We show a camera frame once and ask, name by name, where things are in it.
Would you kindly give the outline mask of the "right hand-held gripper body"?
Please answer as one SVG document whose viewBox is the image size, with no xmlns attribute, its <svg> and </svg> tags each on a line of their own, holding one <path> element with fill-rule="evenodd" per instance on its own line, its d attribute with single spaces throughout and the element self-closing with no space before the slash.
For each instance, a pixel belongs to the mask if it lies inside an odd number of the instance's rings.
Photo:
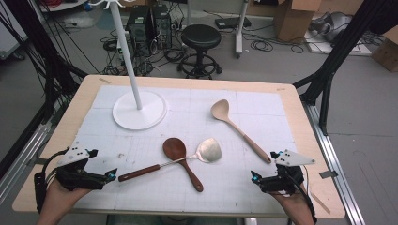
<svg viewBox="0 0 398 225">
<path fill-rule="evenodd" d="M 293 194 L 299 190 L 304 181 L 301 167 L 315 164 L 313 158 L 305 157 L 287 149 L 282 152 L 281 156 L 274 159 L 277 174 L 262 178 L 262 184 L 259 187 L 263 192 L 284 191 L 286 194 Z"/>
</svg>

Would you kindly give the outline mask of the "white rack stand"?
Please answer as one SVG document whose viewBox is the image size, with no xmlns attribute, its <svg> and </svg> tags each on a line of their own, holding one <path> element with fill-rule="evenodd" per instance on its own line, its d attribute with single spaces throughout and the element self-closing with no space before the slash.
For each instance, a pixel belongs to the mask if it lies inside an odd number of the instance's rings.
<svg viewBox="0 0 398 225">
<path fill-rule="evenodd" d="M 104 4 L 104 10 L 112 13 L 117 39 L 122 49 L 125 67 L 128 72 L 131 91 L 121 96 L 113 107 L 113 118 L 123 128 L 130 130 L 144 130 L 156 126 L 166 115 L 167 105 L 164 98 L 151 91 L 140 91 L 136 82 L 130 59 L 129 46 L 126 40 L 119 9 L 123 5 L 119 0 L 99 0 L 91 4 Z"/>
</svg>

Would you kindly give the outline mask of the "dark brown wooden spoon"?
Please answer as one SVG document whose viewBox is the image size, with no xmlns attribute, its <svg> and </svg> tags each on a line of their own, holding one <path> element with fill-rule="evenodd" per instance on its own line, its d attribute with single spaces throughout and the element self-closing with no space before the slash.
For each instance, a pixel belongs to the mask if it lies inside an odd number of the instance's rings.
<svg viewBox="0 0 398 225">
<path fill-rule="evenodd" d="M 191 183 L 198 192 L 204 190 L 199 178 L 194 174 L 186 161 L 186 146 L 179 138 L 169 138 L 162 145 L 163 153 L 172 161 L 179 163 L 187 172 Z"/>
</svg>

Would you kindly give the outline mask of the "light wooden spoon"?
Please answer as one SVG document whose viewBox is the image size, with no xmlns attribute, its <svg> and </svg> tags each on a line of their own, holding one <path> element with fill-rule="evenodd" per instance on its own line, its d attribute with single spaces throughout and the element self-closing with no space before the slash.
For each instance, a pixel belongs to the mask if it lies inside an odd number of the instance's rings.
<svg viewBox="0 0 398 225">
<path fill-rule="evenodd" d="M 270 156 L 229 118 L 229 102 L 226 99 L 221 99 L 214 103 L 210 112 L 214 118 L 221 120 L 234 128 L 261 159 L 263 159 L 267 164 L 271 163 Z"/>
</svg>

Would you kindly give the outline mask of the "person's right hand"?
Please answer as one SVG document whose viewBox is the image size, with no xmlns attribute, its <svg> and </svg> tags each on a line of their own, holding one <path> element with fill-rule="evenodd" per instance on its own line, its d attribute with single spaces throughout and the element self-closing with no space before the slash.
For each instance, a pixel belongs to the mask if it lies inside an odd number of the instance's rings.
<svg viewBox="0 0 398 225">
<path fill-rule="evenodd" d="M 292 220 L 312 219 L 311 211 L 301 194 L 285 197 L 281 193 L 275 192 L 271 193 L 271 196 L 277 200 Z"/>
</svg>

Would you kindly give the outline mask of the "white grid mat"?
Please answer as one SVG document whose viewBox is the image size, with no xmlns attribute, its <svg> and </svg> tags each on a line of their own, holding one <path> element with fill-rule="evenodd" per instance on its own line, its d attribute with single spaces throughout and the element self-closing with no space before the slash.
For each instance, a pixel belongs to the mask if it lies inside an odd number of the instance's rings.
<svg viewBox="0 0 398 225">
<path fill-rule="evenodd" d="M 114 120 L 113 107 L 129 91 L 127 86 L 103 85 L 73 142 L 83 149 L 97 150 L 97 156 L 85 166 L 90 173 L 116 170 L 124 174 L 153 164 L 160 164 L 161 169 L 125 182 L 114 180 L 80 199 L 76 210 L 154 214 L 281 213 L 280 206 L 252 181 L 253 173 L 264 177 L 275 175 L 275 164 L 267 164 L 236 131 L 210 112 L 215 102 L 226 99 L 230 118 L 264 151 L 293 151 L 296 141 L 281 95 L 158 88 L 156 94 L 162 96 L 167 105 L 164 119 L 149 129 L 128 130 Z M 208 138 L 219 143 L 221 159 L 212 163 L 188 160 L 189 168 L 204 186 L 203 191 L 195 190 L 184 167 L 169 164 L 162 145 L 171 137 L 184 142 L 189 155 Z"/>
</svg>

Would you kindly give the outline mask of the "thin wooden stick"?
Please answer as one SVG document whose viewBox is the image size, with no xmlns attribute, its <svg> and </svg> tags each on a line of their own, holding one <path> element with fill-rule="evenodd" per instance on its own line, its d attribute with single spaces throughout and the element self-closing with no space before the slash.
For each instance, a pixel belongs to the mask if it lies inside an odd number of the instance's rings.
<svg viewBox="0 0 398 225">
<path fill-rule="evenodd" d="M 330 214 L 331 211 L 329 208 L 315 195 L 313 192 L 310 193 L 312 198 L 324 209 L 327 214 Z"/>
</svg>

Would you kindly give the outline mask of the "white stand leg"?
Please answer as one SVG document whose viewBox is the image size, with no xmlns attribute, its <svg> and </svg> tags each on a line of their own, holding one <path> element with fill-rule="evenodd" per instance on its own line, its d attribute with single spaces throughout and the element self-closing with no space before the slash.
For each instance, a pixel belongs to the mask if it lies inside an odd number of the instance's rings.
<svg viewBox="0 0 398 225">
<path fill-rule="evenodd" d="M 236 31 L 236 41 L 235 41 L 235 54 L 236 54 L 237 59 L 239 59 L 243 53 L 242 30 L 243 30 L 243 25 L 244 25 L 248 5 L 249 5 L 249 0 L 242 0 L 242 6 L 241 6 L 240 14 L 239 14 L 238 27 L 237 27 L 237 31 Z"/>
</svg>

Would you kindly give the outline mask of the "black computer tower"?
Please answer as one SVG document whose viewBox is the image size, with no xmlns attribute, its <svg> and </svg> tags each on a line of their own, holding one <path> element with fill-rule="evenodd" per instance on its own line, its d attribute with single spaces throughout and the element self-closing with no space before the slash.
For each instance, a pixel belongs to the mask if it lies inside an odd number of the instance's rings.
<svg viewBox="0 0 398 225">
<path fill-rule="evenodd" d="M 164 4 L 154 5 L 152 7 L 152 17 L 156 40 L 163 49 L 170 49 L 172 47 L 172 35 L 171 17 L 169 15 L 168 7 Z"/>
<path fill-rule="evenodd" d="M 150 42 L 154 37 L 150 7 L 147 5 L 133 6 L 126 25 L 134 54 L 137 56 L 150 55 Z"/>
</svg>

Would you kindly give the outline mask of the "open cardboard box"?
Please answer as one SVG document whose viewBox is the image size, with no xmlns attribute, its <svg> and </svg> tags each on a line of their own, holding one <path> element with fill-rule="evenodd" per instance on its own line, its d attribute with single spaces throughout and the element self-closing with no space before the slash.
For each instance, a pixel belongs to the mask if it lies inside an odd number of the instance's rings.
<svg viewBox="0 0 398 225">
<path fill-rule="evenodd" d="M 273 18 L 276 38 L 283 42 L 301 43 L 322 0 L 277 0 Z"/>
</svg>

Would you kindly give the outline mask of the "black flat device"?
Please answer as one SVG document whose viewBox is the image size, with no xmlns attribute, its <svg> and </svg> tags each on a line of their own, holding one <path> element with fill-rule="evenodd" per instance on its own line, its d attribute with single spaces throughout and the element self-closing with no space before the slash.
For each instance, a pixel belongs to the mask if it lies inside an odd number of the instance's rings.
<svg viewBox="0 0 398 225">
<path fill-rule="evenodd" d="M 215 20 L 215 24 L 219 29 L 238 28 L 238 26 L 240 25 L 239 17 L 219 18 L 219 19 Z M 248 27 L 251 25 L 252 25 L 252 22 L 245 17 L 244 22 L 243 22 L 243 27 Z"/>
</svg>

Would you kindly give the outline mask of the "grey bag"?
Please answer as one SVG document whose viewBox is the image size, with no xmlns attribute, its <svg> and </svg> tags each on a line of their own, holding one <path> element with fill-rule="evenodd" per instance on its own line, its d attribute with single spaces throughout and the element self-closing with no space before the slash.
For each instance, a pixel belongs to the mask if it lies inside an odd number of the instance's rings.
<svg viewBox="0 0 398 225">
<path fill-rule="evenodd" d="M 336 42 L 352 21 L 352 17 L 343 12 L 326 12 L 310 22 L 309 30 L 321 35 L 327 42 Z"/>
</svg>

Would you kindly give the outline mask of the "black round stool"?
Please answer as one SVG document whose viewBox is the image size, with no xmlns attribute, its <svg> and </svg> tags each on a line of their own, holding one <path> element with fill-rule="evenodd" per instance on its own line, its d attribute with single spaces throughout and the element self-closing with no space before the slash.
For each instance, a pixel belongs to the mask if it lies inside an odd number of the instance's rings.
<svg viewBox="0 0 398 225">
<path fill-rule="evenodd" d="M 211 80 L 212 73 L 221 74 L 221 66 L 207 54 L 207 51 L 217 47 L 221 40 L 220 32 L 212 26 L 206 24 L 188 25 L 182 31 L 181 41 L 187 47 L 194 49 L 195 53 L 183 57 L 176 69 L 184 72 L 187 79 L 208 77 Z"/>
</svg>

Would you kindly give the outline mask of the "closed cardboard box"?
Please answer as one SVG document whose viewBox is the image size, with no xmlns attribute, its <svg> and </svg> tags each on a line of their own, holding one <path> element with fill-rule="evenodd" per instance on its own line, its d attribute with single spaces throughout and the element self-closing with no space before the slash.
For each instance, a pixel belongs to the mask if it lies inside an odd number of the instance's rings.
<svg viewBox="0 0 398 225">
<path fill-rule="evenodd" d="M 384 34 L 383 43 L 372 58 L 390 72 L 398 72 L 398 25 Z"/>
</svg>

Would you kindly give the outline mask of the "black metal frame stand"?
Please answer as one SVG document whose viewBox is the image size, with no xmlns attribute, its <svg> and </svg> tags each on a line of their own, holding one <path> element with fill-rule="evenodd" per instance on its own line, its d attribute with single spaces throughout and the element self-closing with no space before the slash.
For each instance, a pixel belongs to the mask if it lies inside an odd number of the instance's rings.
<svg viewBox="0 0 398 225">
<path fill-rule="evenodd" d="M 72 74 L 77 75 L 79 78 L 85 78 L 88 75 L 87 72 L 75 67 L 60 55 L 28 0 L 3 0 L 3 2 L 36 50 L 36 53 L 32 52 L 29 45 L 22 40 L 10 23 L 2 18 L 0 13 L 0 23 L 6 27 L 23 47 L 37 74 L 45 79 L 45 101 L 17 142 L 13 144 L 0 161 L 0 180 L 6 175 L 16 157 L 22 152 L 23 146 L 27 143 L 33 131 L 39 124 L 50 120 L 54 113 L 55 101 L 61 96 L 76 93 L 79 84 L 73 79 Z"/>
<path fill-rule="evenodd" d="M 398 0 L 363 0 L 322 66 L 312 75 L 293 83 L 296 88 L 308 84 L 306 91 L 299 95 L 307 105 L 314 106 L 317 98 L 322 96 L 318 125 L 324 135 L 328 135 L 329 98 L 334 75 L 367 30 L 379 34 L 388 32 L 398 24 L 394 16 L 398 16 Z"/>
</svg>

